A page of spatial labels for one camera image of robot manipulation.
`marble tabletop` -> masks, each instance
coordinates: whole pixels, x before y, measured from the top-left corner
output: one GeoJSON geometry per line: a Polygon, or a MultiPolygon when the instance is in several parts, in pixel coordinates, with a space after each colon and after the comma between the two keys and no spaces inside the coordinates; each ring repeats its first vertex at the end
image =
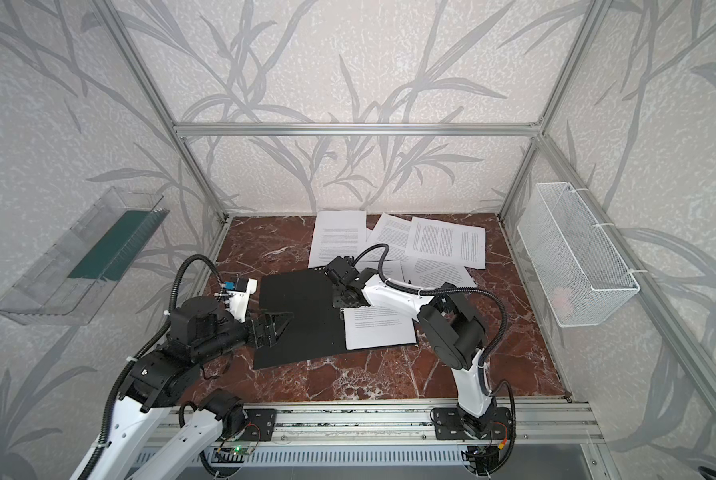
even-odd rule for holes
{"type": "MultiPolygon", "coordinates": [[[[509,330],[491,354],[490,384],[495,386],[501,379],[507,379],[516,396],[564,395],[497,216],[420,216],[486,229],[486,269],[468,271],[478,286],[502,299],[510,316],[509,330]]],[[[370,215],[367,226],[373,228],[378,219],[378,215],[370,215]]],[[[219,252],[219,271],[227,278],[237,274],[260,278],[304,269],[314,225],[314,216],[235,217],[219,252]]],[[[258,306],[258,299],[259,293],[253,296],[249,308],[258,306]]],[[[499,311],[483,296],[471,295],[470,299],[485,315],[490,339],[499,325],[499,311]]],[[[432,352],[418,325],[417,333],[418,346],[351,352],[264,370],[252,370],[253,350],[242,347],[232,357],[208,363],[204,379],[185,392],[183,400],[199,402],[217,388],[226,389],[246,402],[455,398],[451,370],[432,352]]]]}

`paper sheet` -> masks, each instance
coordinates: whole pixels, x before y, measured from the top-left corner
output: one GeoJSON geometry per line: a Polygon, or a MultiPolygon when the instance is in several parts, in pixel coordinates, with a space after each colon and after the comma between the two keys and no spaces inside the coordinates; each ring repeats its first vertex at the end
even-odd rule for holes
{"type": "MultiPolygon", "coordinates": [[[[358,270],[376,268],[377,262],[358,262],[355,267],[358,270]]],[[[393,278],[403,276],[397,260],[384,262],[383,271],[393,278]]],[[[413,320],[394,310],[381,306],[345,308],[344,316],[347,350],[416,343],[413,320]]]]}
{"type": "Polygon", "coordinates": [[[433,260],[409,258],[401,262],[403,280],[417,286],[440,287],[449,282],[456,286],[476,286],[467,269],[461,265],[442,264],[433,260]]]}
{"type": "Polygon", "coordinates": [[[339,255],[357,256],[363,252],[365,230],[364,211],[318,212],[307,268],[324,266],[339,255]]]}
{"type": "Polygon", "coordinates": [[[411,219],[404,254],[483,270],[486,267],[486,229],[415,216],[411,219]]]}
{"type": "MultiPolygon", "coordinates": [[[[387,253],[385,260],[407,260],[408,257],[403,254],[403,251],[409,240],[410,228],[410,221],[403,220],[397,216],[382,214],[365,245],[368,248],[371,245],[388,244],[390,245],[390,252],[387,253]]],[[[366,254],[363,258],[379,261],[381,255],[382,249],[378,248],[366,254]]]]}

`white mesh basket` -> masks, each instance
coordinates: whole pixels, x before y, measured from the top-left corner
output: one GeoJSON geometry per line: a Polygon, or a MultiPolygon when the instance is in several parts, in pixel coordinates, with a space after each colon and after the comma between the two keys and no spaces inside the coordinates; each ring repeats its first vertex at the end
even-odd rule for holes
{"type": "Polygon", "coordinates": [[[599,325],[640,291],[571,184],[536,184],[517,232],[560,326],[599,325]]]}

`wallpaper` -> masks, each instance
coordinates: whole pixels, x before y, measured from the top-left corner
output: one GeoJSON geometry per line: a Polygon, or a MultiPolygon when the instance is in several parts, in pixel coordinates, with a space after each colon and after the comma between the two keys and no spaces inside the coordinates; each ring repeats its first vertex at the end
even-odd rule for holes
{"type": "Polygon", "coordinates": [[[608,13],[550,132],[716,362],[716,2],[641,10],[608,13]]]}
{"type": "Polygon", "coordinates": [[[88,11],[0,0],[0,295],[111,186],[162,193],[170,213],[89,325],[0,316],[0,480],[72,473],[126,356],[159,326],[176,269],[219,227],[88,11]]]}
{"type": "Polygon", "coordinates": [[[520,137],[194,138],[227,211],[497,212],[520,137]]]}
{"type": "Polygon", "coordinates": [[[539,154],[505,230],[564,385],[574,400],[593,406],[622,479],[693,480],[698,466],[716,470],[716,419],[636,297],[599,326],[557,325],[517,234],[531,186],[553,181],[561,179],[539,154]]]}
{"type": "Polygon", "coordinates": [[[588,1],[114,0],[174,118],[539,118],[588,1]]]}

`transparent plastic bin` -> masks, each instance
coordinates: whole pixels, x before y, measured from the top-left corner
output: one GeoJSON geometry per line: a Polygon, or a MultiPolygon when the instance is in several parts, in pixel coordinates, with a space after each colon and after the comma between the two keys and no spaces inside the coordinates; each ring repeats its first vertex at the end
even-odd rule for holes
{"type": "Polygon", "coordinates": [[[168,210],[163,195],[112,187],[0,298],[23,325],[86,325],[168,210]]]}
{"type": "Polygon", "coordinates": [[[605,228],[571,184],[534,186],[517,232],[560,326],[600,325],[640,291],[605,228]]]}

